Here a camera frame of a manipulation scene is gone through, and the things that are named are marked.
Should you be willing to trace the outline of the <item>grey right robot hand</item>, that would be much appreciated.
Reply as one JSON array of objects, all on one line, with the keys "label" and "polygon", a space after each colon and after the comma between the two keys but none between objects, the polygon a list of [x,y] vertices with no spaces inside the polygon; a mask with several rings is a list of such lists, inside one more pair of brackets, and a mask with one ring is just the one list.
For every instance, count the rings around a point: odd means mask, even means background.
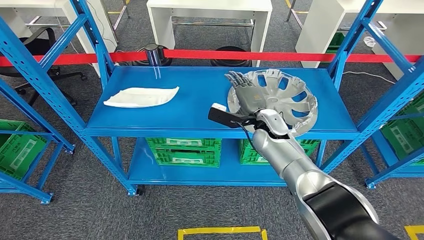
[{"label": "grey right robot hand", "polygon": [[266,99],[261,89],[256,86],[247,76],[241,72],[229,71],[224,75],[231,83],[238,99],[241,115],[254,115],[256,112],[266,108]]}]

